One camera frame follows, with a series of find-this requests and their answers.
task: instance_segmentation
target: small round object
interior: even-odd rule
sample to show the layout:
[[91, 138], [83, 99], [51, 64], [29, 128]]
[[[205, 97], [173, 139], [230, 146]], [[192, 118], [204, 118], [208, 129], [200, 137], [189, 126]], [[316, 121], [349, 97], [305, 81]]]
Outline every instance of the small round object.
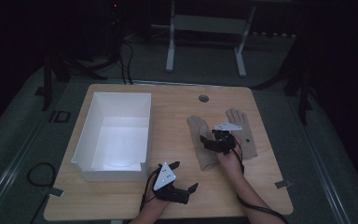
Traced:
[[209, 97], [207, 95], [202, 94], [199, 96], [199, 100], [203, 103], [207, 103], [209, 101]]

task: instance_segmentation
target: hand-mounted device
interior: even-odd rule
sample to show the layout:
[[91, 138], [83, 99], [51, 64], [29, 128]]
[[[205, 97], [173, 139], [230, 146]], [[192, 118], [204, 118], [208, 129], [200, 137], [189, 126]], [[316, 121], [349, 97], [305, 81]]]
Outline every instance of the hand-mounted device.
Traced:
[[200, 140], [206, 149], [227, 155], [237, 144], [235, 137], [229, 131], [212, 130], [212, 134], [215, 140], [200, 135]]
[[143, 195], [141, 202], [141, 210], [144, 204], [148, 202], [145, 200], [145, 198], [146, 193], [148, 192], [150, 179], [153, 177], [153, 175], [157, 175], [152, 188], [156, 198], [167, 202], [187, 204], [190, 194], [194, 193], [197, 190], [197, 186], [199, 185], [199, 183], [194, 184], [187, 190], [177, 189], [176, 187], [174, 187], [173, 182], [176, 179], [176, 175], [173, 173], [172, 170], [179, 167], [179, 164], [179, 161], [176, 161], [172, 164], [164, 162], [162, 165], [159, 164], [158, 169], [152, 172], [152, 174], [147, 179], [145, 194]]

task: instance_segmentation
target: glove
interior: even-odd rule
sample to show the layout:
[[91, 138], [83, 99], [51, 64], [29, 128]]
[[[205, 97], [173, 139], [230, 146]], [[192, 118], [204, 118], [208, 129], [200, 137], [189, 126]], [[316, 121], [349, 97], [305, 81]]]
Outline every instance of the glove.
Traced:
[[190, 128], [191, 139], [196, 150], [197, 160], [199, 161], [201, 171], [208, 171], [219, 163], [211, 150], [205, 149], [200, 141], [200, 135], [209, 140], [213, 140], [213, 135], [205, 120], [197, 116], [191, 116], [187, 119]]
[[257, 156], [257, 151], [255, 148], [255, 140], [252, 136], [252, 131], [249, 126], [248, 118], [246, 114], [242, 113], [240, 110], [230, 108], [226, 111], [226, 115], [230, 123], [239, 125], [242, 127], [242, 130], [233, 130], [231, 131], [232, 135], [240, 138], [242, 141], [242, 157], [244, 159], [250, 159]]

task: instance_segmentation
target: metal frame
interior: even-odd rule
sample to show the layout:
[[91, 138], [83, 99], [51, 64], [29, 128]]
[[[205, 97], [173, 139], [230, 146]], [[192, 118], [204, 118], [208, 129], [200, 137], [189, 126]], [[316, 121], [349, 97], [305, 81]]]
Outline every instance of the metal frame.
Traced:
[[171, 1], [171, 25], [170, 25], [170, 45], [168, 48], [167, 72], [173, 71], [173, 61], [175, 55], [175, 30], [190, 30], [201, 32], [215, 32], [225, 34], [241, 35], [240, 44], [234, 48], [235, 58], [240, 77], [246, 77], [245, 65], [243, 63], [242, 51], [245, 46], [246, 37], [252, 24], [255, 14], [255, 7], [252, 7], [247, 20], [201, 17], [175, 14], [175, 0]]

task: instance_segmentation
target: black cable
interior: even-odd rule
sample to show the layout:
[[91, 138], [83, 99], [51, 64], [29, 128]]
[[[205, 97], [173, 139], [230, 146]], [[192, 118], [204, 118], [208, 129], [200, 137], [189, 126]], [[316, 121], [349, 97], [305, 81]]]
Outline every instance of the black cable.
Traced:
[[121, 54], [119, 55], [119, 59], [120, 59], [120, 63], [121, 63], [121, 77], [123, 78], [124, 84], [127, 85], [126, 78], [124, 76], [124, 63], [123, 63], [123, 58], [121, 57]]
[[132, 78], [131, 78], [131, 73], [130, 73], [130, 65], [131, 65], [131, 61], [132, 61], [133, 48], [131, 47], [131, 45], [129, 45], [129, 44], [125, 43], [125, 42], [123, 42], [122, 44], [125, 45], [125, 46], [127, 46], [127, 47], [129, 47], [130, 50], [131, 50], [129, 62], [128, 62], [128, 64], [127, 64], [126, 67], [127, 67], [127, 77], [128, 77], [128, 80], [129, 80], [130, 84], [133, 85]]
[[[233, 151], [233, 152], [235, 153], [235, 155], [237, 156], [238, 162], [239, 162], [240, 165], [241, 165], [241, 169], [242, 169], [242, 173], [243, 173], [243, 172], [244, 172], [244, 166], [243, 166], [243, 164], [242, 164], [242, 153], [243, 153], [242, 147], [241, 147], [241, 145], [239, 144], [239, 142], [238, 142], [237, 140], [236, 140], [235, 142], [236, 142], [237, 145], [240, 147], [240, 150], [241, 150], [241, 158], [240, 158], [240, 155], [238, 155], [238, 153], [237, 153], [235, 150], [232, 150], [232, 151]], [[259, 211], [259, 212], [264, 212], [264, 213], [271, 214], [271, 215], [273, 215], [273, 216], [275, 216], [275, 217], [280, 218], [284, 223], [286, 223], [286, 224], [288, 223], [287, 220], [286, 220], [286, 218], [284, 218], [283, 215], [281, 215], [280, 213], [278, 213], [278, 212], [276, 212], [276, 211], [274, 211], [274, 210], [272, 210], [272, 209], [248, 204], [248, 203], [244, 202], [243, 199], [241, 199], [241, 198], [240, 198], [240, 195], [238, 195], [238, 194], [237, 194], [237, 198], [238, 198], [238, 201], [239, 201], [243, 206], [245, 206], [245, 207], [247, 207], [247, 208], [254, 209], [254, 210]]]
[[280, 214], [280, 213], [278, 213], [278, 212], [276, 212], [276, 211], [274, 211], [274, 210], [272, 210], [272, 209], [248, 204], [248, 203], [244, 202], [243, 199], [241, 199], [241, 198], [240, 198], [240, 195], [238, 195], [238, 194], [237, 194], [237, 198], [238, 198], [238, 201], [239, 201], [243, 206], [245, 206], [245, 207], [247, 207], [247, 208], [250, 208], [250, 209], [253, 209], [253, 210], [256, 210], [256, 211], [259, 211], [259, 212], [268, 213], [268, 214], [270, 214], [270, 215], [273, 215], [273, 216], [275, 216], [275, 217], [280, 218], [285, 224], [288, 224], [288, 223], [289, 223], [289, 222], [286, 220], [286, 218], [285, 218], [282, 214]]
[[[51, 169], [51, 173], [52, 173], [52, 176], [51, 176], [51, 179], [49, 180], [48, 183], [36, 183], [33, 181], [33, 179], [31, 178], [31, 174], [32, 172], [34, 171], [34, 169], [36, 169], [37, 167], [39, 166], [42, 166], [42, 165], [46, 165], [48, 166], [50, 169]], [[57, 176], [57, 172], [54, 168], [54, 166], [48, 162], [40, 162], [38, 163], [37, 165], [33, 166], [27, 173], [27, 180], [28, 182], [33, 185], [33, 186], [36, 186], [36, 187], [48, 187], [48, 188], [52, 188], [54, 186], [54, 182], [55, 182], [55, 179], [56, 179], [56, 176]], [[48, 200], [48, 194], [45, 195], [45, 197], [43, 198], [42, 200], [42, 203], [39, 204], [39, 206], [37, 207], [36, 209], [36, 212], [34, 213], [34, 216], [31, 220], [31, 224], [34, 223], [34, 220], [36, 219], [36, 216], [39, 214], [40, 210], [42, 209], [43, 205], [45, 205], [46, 201]]]
[[159, 172], [159, 169], [153, 171], [150, 174], [150, 176], [147, 178], [146, 186], [145, 186], [145, 192], [144, 192], [144, 195], [142, 195], [142, 201], [141, 201], [141, 206], [139, 208], [139, 211], [141, 211], [142, 208], [144, 208], [145, 203], [148, 203], [148, 202], [150, 202], [150, 201], [152, 201], [153, 199], [156, 198], [156, 197], [153, 197], [153, 198], [151, 198], [151, 199], [146, 201], [146, 195], [147, 195], [147, 192], [149, 191], [150, 180], [152, 179], [153, 175], [155, 175], [157, 172]]

